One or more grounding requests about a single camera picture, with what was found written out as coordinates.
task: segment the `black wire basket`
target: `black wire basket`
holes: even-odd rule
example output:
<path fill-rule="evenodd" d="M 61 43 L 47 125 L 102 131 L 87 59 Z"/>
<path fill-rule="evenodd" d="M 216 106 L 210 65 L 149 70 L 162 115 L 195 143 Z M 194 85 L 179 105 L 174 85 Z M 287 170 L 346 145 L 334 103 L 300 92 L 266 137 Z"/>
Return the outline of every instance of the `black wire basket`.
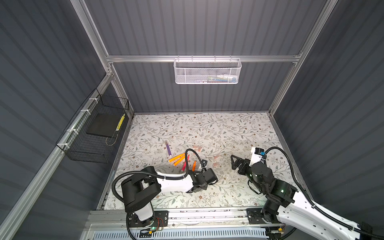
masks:
<path fill-rule="evenodd" d="M 99 95 L 72 129 L 68 125 L 56 145 L 74 161 L 113 162 L 129 121 L 128 111 L 128 99 Z M 67 131 L 70 131 L 68 139 L 59 142 Z"/>

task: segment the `gray corrugated wall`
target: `gray corrugated wall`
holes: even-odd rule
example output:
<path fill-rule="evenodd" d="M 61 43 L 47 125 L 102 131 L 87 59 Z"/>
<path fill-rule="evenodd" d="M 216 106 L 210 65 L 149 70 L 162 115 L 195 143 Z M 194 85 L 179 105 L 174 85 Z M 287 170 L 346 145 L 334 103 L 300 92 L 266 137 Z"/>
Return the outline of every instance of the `gray corrugated wall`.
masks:
<path fill-rule="evenodd" d="M 173 63 L 115 63 L 135 112 L 268 110 L 292 63 L 243 63 L 238 84 L 176 84 Z"/>
<path fill-rule="evenodd" d="M 325 0 L 86 0 L 109 55 L 298 54 Z M 172 64 L 115 63 L 135 112 L 268 110 L 289 63 L 236 85 L 175 84 Z"/>
<path fill-rule="evenodd" d="M 275 114 L 314 199 L 384 221 L 384 1 L 339 1 Z"/>
<path fill-rule="evenodd" d="M 0 1 L 0 222 L 104 75 L 69 1 Z M 108 168 L 65 158 L 15 239 L 75 239 Z"/>
<path fill-rule="evenodd" d="M 110 55 L 293 55 L 324 2 L 86 0 Z"/>

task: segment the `floral pattern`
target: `floral pattern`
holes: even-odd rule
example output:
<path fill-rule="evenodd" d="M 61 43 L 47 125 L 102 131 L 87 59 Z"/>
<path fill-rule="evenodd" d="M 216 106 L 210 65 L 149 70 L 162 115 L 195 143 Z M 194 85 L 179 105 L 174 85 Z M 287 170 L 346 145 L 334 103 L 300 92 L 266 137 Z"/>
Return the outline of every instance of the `floral pattern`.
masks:
<path fill-rule="evenodd" d="M 230 156 L 250 159 L 252 147 L 281 147 L 266 113 L 136 115 L 116 176 L 147 166 L 164 173 L 181 173 L 183 163 L 175 167 L 168 162 L 166 140 L 174 156 L 187 148 L 195 149 L 201 159 L 208 160 L 207 167 L 214 170 L 218 182 L 197 193 L 162 192 L 152 200 L 155 209 L 264 205 L 266 198 L 252 192 L 247 178 L 232 170 Z M 190 169 L 195 160 L 191 154 Z M 293 184 L 282 153 L 272 150 L 267 165 L 276 178 Z M 121 181 L 116 185 L 120 195 Z M 124 209 L 124 206 L 110 191 L 104 209 Z"/>

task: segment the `marker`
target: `marker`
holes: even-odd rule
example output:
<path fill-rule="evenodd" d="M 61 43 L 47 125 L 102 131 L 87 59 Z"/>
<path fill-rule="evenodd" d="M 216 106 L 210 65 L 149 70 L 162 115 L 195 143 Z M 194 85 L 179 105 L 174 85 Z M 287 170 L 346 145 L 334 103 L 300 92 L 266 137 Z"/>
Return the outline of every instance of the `marker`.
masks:
<path fill-rule="evenodd" d="M 196 168 L 196 160 L 195 160 L 195 162 L 193 163 L 192 172 L 195 171 L 195 168 Z"/>
<path fill-rule="evenodd" d="M 176 157 L 173 157 L 173 158 L 169 159 L 168 162 L 173 162 L 173 161 L 175 161 L 176 159 L 181 158 L 184 154 L 185 154 L 185 153 L 179 154 L 179 155 L 177 155 Z"/>
<path fill-rule="evenodd" d="M 186 162 L 184 162 L 184 166 L 183 166 L 183 168 L 181 169 L 181 171 L 184 171 L 184 170 L 185 170 L 185 168 L 186 168 L 186 166 L 187 166 L 187 163 L 186 163 Z"/>
<path fill-rule="evenodd" d="M 168 141 L 166 141 L 166 147 L 167 147 L 169 156 L 172 157 L 172 153 L 170 152 Z"/>
<path fill-rule="evenodd" d="M 175 162 L 175 163 L 173 164 L 173 166 L 178 165 L 178 164 L 181 163 L 181 161 L 183 161 L 184 159 L 185 159 L 185 155 L 182 156 L 179 160 L 177 160 L 177 162 Z"/>

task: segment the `purple marker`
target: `purple marker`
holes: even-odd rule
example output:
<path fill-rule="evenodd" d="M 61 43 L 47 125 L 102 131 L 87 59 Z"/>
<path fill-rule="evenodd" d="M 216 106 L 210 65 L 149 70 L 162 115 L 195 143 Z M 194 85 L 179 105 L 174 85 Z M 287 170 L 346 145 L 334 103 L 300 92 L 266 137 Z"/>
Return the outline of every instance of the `purple marker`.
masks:
<path fill-rule="evenodd" d="M 167 150 L 168 150 L 168 154 L 170 157 L 172 157 L 172 154 L 170 152 L 170 149 L 169 149 L 169 145 L 168 145 L 168 141 L 166 140 L 166 146 L 167 146 Z"/>

